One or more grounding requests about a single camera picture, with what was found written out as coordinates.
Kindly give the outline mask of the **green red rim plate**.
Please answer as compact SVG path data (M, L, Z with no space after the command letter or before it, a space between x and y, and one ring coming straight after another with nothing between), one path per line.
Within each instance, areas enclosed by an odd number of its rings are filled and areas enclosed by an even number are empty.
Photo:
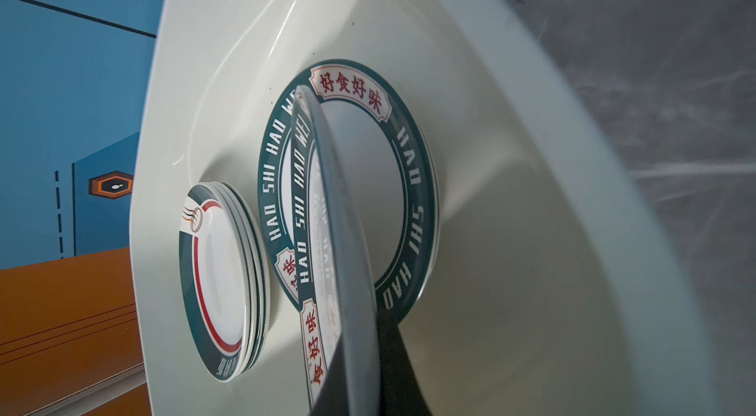
M178 237L180 284L201 360L219 382L259 360L271 318L270 274L256 221L224 182L187 193Z

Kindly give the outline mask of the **green rim text plate front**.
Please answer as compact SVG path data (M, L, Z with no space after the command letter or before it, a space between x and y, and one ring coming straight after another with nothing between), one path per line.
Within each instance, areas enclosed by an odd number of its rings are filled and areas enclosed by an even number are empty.
M315 93L332 130L365 234L377 305L403 321L417 303L438 249L439 199L430 150L399 93L356 61L305 68L272 105L258 162L257 203L266 251L291 305L293 260L291 142L295 90Z

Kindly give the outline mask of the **small green rim text plate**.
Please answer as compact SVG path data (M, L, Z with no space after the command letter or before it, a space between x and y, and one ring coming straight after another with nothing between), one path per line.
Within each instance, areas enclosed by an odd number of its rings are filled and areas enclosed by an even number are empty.
M364 234L332 131L314 91L295 88L291 212L298 311L310 405L326 386L348 415L380 406L376 305Z

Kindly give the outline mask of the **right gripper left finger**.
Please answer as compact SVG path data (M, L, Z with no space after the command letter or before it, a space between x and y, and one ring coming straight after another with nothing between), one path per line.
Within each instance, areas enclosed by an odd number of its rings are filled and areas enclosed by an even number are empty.
M344 351L335 351L329 375L309 415L348 416L348 391Z

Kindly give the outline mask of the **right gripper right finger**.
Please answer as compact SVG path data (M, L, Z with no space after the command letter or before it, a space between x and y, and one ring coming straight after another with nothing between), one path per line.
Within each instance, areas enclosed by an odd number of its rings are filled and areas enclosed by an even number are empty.
M381 386L379 414L431 416L392 313L378 310L376 325Z

